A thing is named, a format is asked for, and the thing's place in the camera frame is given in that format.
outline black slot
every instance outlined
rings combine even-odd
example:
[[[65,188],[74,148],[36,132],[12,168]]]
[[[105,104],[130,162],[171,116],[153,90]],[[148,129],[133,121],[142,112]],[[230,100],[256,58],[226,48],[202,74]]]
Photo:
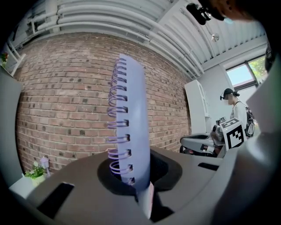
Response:
[[[37,209],[53,219],[73,188],[71,184],[61,183]]]
[[[208,163],[199,163],[198,166],[213,171],[217,171],[219,168],[219,166],[208,164]]]

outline white wall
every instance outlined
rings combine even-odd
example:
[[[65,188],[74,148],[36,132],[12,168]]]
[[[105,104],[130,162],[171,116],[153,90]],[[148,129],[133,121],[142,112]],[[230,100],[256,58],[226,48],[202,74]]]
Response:
[[[202,77],[198,78],[202,85],[206,99],[208,101],[208,109],[212,118],[212,126],[216,124],[216,120],[221,117],[226,117],[228,120],[232,111],[232,106],[224,105],[220,100],[220,95],[226,88],[233,86],[226,73],[226,70],[221,65],[216,65],[205,71]]]
[[[245,88],[241,91],[238,91],[240,96],[238,97],[241,102],[243,102],[245,105],[247,105],[247,100],[255,93],[256,86]]]

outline gray surface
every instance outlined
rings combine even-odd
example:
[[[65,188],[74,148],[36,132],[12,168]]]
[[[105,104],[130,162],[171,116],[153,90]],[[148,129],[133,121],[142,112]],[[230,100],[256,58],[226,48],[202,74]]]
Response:
[[[239,148],[229,150],[224,159],[190,156],[156,147],[152,150],[176,160],[183,174],[176,186],[159,192],[164,206],[175,211],[155,223],[160,225],[226,224],[248,206],[268,184],[280,158],[280,134],[261,134]],[[62,205],[55,221],[66,224],[151,224],[133,197],[118,196],[99,182],[98,165],[107,153],[70,163],[40,184],[28,197],[37,207],[63,181],[75,188]],[[216,172],[197,167],[207,162],[220,167]]]
[[[159,193],[163,204],[178,211],[191,201],[214,176],[197,164],[209,162],[220,165],[222,159],[190,156],[156,147],[151,149],[176,160],[183,167],[183,175],[176,186],[167,192]],[[56,221],[66,224],[151,224],[132,196],[118,196],[103,187],[97,178],[99,164],[107,158],[107,153],[74,161],[40,184],[27,198],[35,207],[61,183],[75,187],[58,214]]]
[[[22,85],[0,66],[0,170],[8,186],[22,177],[15,139],[15,118]]]

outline white shelf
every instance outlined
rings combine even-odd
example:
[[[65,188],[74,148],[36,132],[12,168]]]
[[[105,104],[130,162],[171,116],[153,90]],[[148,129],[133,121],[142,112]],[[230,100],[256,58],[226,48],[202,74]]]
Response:
[[[208,104],[201,84],[194,80],[185,84],[184,88],[189,105],[192,134],[210,133],[212,120],[209,116]]]

